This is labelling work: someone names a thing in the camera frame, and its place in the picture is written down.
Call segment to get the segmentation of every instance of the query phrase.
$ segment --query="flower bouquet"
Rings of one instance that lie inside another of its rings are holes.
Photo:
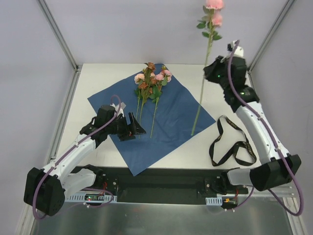
[[[139,73],[135,76],[134,81],[138,84],[138,88],[134,91],[137,95],[137,111],[136,111],[136,118],[138,116],[140,101],[141,109],[140,109],[140,116],[139,116],[139,124],[141,124],[141,115],[142,109],[144,104],[147,102],[148,99],[152,100],[152,103],[155,103],[155,110],[153,114],[152,120],[152,128],[150,138],[152,138],[153,134],[153,127],[155,122],[155,116],[157,111],[157,105],[159,99],[162,95],[162,87],[166,86],[172,79],[172,73],[167,70],[165,66],[162,66],[162,71],[155,75],[154,71],[156,70],[155,65],[153,63],[147,63],[147,68],[143,69],[143,73]]]

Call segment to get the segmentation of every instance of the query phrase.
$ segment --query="white table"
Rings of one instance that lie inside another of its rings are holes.
[[[191,92],[194,98],[199,100],[201,80],[203,76],[203,65],[166,66],[176,79]],[[74,141],[81,128],[89,123],[92,117],[96,116],[94,109],[87,100],[88,97],[141,71],[144,67],[144,64],[84,64],[70,107],[58,152],[65,150]],[[256,148],[245,126],[224,101],[223,90],[218,84],[209,82],[205,83],[202,105],[215,120],[217,120],[221,115],[227,115],[229,119],[242,128],[249,138],[251,146],[257,155]],[[222,121],[222,124],[224,128],[224,135],[221,141],[215,144],[214,160],[216,162],[220,160],[220,158],[236,141],[244,140],[241,132],[234,130],[226,124],[224,120]],[[208,150],[211,143],[217,138],[218,135],[219,132],[215,123],[194,136],[173,152],[169,153],[151,167],[182,169],[249,168],[238,165],[233,157],[231,157],[222,166],[212,166]],[[238,157],[251,162],[250,156],[243,148],[240,148]],[[110,137],[108,137],[108,139],[104,141],[94,152],[83,159],[79,165],[87,164],[106,167],[127,167]],[[257,167],[259,165],[260,162],[258,160],[257,163],[250,167]]]

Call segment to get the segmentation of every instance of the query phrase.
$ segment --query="aluminum frame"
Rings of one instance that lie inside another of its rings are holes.
[[[291,10],[291,7],[295,3],[296,0],[287,0],[285,5],[283,6],[281,12],[279,13],[278,17],[276,18],[274,24],[270,28],[268,34],[266,35],[265,39],[263,40],[261,46],[259,47],[256,55],[254,56],[251,64],[248,67],[248,75],[251,82],[251,86],[253,87],[253,81],[251,77],[251,71],[257,64],[257,62],[260,60],[264,50],[266,49],[267,45],[269,44],[270,40],[272,39],[275,32],[278,30],[279,26],[281,25],[282,21],[286,17],[287,13]],[[67,116],[70,110],[71,102],[74,97],[75,89],[78,83],[79,75],[82,66],[77,65],[75,62],[75,59],[65,41],[65,39],[62,36],[62,33],[56,23],[56,21],[53,18],[53,15],[51,11],[49,10],[49,7],[45,0],[37,0],[45,18],[47,19],[51,30],[53,31],[56,39],[58,40],[60,47],[62,48],[64,54],[66,55],[68,61],[73,67],[74,70],[74,76],[72,78],[72,82],[70,85],[70,88],[68,90],[66,99],[64,101],[64,105],[62,108],[62,113],[59,118],[56,132],[54,134],[53,142],[51,144],[51,147],[48,152],[47,161],[46,163],[50,162],[51,158],[53,158],[59,148],[60,141],[62,138],[62,133],[66,124]],[[283,196],[284,203],[286,206],[290,207],[292,210],[298,210],[298,204],[295,198],[295,194],[293,192],[292,186],[282,186],[275,188],[275,191],[277,191],[278,195]],[[253,196],[261,196],[261,197],[269,197],[270,195],[265,192],[255,192]],[[295,235],[307,235],[307,231],[305,228],[305,225],[303,223],[302,217],[294,217],[288,214],[288,218],[291,224],[292,231]],[[20,223],[18,225],[17,234],[20,235],[29,235],[31,233],[31,229],[33,226],[34,217],[32,215],[32,207],[29,205],[26,205],[24,207]]]

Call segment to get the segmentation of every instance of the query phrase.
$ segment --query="pink flower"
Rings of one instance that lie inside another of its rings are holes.
[[[136,83],[136,84],[139,84],[140,80],[143,80],[143,81],[145,80],[145,75],[142,74],[142,73],[137,74],[137,75],[135,76],[134,80],[135,80],[135,83]]]
[[[164,73],[167,75],[167,76],[172,76],[172,73],[168,70],[164,70]]]
[[[155,79],[158,81],[162,81],[162,80],[164,80],[164,76],[162,74],[158,74],[155,76]]]
[[[207,9],[221,10],[224,8],[223,0],[206,0],[205,7]]]
[[[172,80],[172,73],[168,70],[164,70],[164,73],[167,77],[167,82],[170,82]]]
[[[222,22],[223,22],[222,15],[218,11],[215,12],[213,17],[212,17],[212,24],[213,24],[213,26],[220,27],[220,26],[222,26]]]

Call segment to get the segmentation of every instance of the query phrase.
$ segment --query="metal pole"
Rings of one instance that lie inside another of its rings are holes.
[[[280,13],[277,16],[274,24],[270,28],[268,34],[266,35],[265,39],[263,40],[263,42],[262,42],[261,46],[259,47],[257,53],[255,54],[254,58],[252,59],[251,64],[248,66],[248,73],[251,73],[251,71],[253,70],[255,65],[260,60],[260,58],[261,58],[262,54],[264,53],[268,43],[272,39],[273,35],[277,31],[277,29],[279,28],[279,26],[281,25],[282,21],[284,20],[284,18],[286,17],[286,15],[288,14],[288,12],[290,11],[291,7],[293,6],[293,4],[295,2],[296,2],[296,0],[287,0],[286,1],[284,7],[280,11]]]
[[[76,64],[75,59],[74,59],[72,53],[70,52],[70,50],[67,46],[67,43],[64,40],[62,33],[60,32],[60,29],[59,29],[57,23],[55,22],[46,1],[45,0],[37,0],[37,2],[39,4],[39,7],[41,8],[41,10],[43,11],[43,14],[45,15],[45,18],[47,19],[55,37],[57,38],[65,56],[67,57],[68,61],[72,65],[73,69],[75,71],[77,71],[78,65]]]

